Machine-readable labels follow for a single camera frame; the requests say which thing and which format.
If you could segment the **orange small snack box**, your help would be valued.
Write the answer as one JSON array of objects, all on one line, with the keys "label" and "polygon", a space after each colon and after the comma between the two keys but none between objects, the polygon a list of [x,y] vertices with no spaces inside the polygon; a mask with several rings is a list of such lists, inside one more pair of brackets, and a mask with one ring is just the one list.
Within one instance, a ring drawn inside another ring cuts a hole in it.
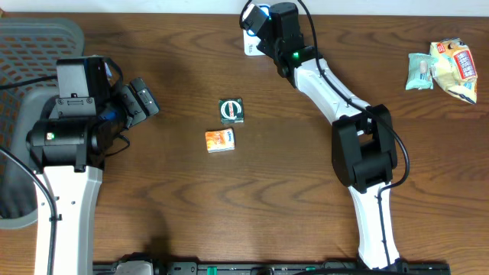
[{"label": "orange small snack box", "polygon": [[209,153],[234,150],[235,135],[232,128],[205,133],[207,151]]}]

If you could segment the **round green label package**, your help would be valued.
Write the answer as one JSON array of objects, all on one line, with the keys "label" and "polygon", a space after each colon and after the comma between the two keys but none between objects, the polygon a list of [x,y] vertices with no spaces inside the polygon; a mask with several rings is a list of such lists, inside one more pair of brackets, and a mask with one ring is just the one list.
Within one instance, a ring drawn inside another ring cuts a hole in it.
[{"label": "round green label package", "polygon": [[222,99],[219,101],[219,114],[224,125],[243,123],[244,107],[241,99]]}]

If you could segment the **teal snack packet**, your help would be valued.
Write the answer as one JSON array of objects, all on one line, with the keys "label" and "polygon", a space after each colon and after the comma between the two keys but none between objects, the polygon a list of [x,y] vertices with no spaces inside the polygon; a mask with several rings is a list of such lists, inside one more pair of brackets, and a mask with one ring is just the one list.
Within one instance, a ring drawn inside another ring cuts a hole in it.
[{"label": "teal snack packet", "polygon": [[433,89],[431,69],[438,59],[424,53],[409,53],[408,58],[408,77],[405,89]]}]

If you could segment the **white blue snack bag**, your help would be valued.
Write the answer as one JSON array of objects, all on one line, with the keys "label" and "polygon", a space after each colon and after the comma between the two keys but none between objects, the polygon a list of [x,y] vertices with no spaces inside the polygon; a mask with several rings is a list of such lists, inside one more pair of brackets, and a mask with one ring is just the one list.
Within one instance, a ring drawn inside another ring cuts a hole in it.
[{"label": "white blue snack bag", "polygon": [[432,75],[440,88],[463,102],[476,104],[478,73],[469,46],[455,37],[432,42],[429,54],[437,59]]}]

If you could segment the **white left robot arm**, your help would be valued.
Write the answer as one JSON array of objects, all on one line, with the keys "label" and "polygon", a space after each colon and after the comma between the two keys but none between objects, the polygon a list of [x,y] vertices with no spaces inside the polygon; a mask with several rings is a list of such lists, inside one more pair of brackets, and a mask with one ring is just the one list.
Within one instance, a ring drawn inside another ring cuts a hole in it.
[{"label": "white left robot arm", "polygon": [[157,260],[131,254],[94,265],[93,229],[103,169],[73,165],[34,168],[37,181],[36,274],[163,274]]}]

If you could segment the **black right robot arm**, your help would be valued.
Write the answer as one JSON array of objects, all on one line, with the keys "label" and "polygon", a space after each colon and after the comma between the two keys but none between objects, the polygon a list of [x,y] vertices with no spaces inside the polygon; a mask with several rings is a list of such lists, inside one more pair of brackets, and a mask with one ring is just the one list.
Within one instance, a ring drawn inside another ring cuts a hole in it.
[{"label": "black right robot arm", "polygon": [[332,126],[332,166],[353,199],[361,261],[369,269],[392,267],[400,254],[388,189],[397,167],[390,112],[353,94],[312,46],[275,50],[272,57],[279,74],[309,97]]}]

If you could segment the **white barcode scanner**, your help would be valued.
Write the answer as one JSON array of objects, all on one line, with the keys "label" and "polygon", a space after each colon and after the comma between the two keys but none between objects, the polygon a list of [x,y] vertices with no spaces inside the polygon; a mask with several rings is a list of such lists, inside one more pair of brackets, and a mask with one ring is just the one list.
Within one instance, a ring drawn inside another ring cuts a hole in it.
[{"label": "white barcode scanner", "polygon": [[[255,4],[259,7],[267,16],[269,16],[270,5],[268,4]],[[253,33],[253,31],[245,31],[243,30],[243,39],[244,39],[244,53],[247,56],[255,57],[255,56],[264,56],[258,48],[258,44],[261,42],[260,38]]]}]

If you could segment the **grey plastic mesh basket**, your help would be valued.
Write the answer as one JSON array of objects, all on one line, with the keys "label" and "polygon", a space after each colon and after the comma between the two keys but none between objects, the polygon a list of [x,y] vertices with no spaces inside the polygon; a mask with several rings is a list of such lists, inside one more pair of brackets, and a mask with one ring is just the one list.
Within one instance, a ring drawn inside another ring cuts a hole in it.
[{"label": "grey plastic mesh basket", "polygon": [[[30,160],[27,133],[49,118],[58,96],[56,62],[83,55],[82,29],[63,18],[5,18],[1,21],[1,146],[23,163]],[[19,229],[37,221],[35,185],[6,156],[1,157],[1,227]]]}]

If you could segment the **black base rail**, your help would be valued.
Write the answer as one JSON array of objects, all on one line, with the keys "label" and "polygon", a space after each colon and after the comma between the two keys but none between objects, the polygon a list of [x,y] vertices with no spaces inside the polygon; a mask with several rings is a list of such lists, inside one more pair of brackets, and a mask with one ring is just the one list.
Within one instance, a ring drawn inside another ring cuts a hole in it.
[{"label": "black base rail", "polygon": [[254,274],[437,274],[449,275],[444,263],[409,263],[397,260],[384,269],[368,269],[358,260],[328,260],[323,263],[202,263],[169,262],[145,254],[129,254],[112,263],[94,263],[93,274],[160,275],[254,275]]}]

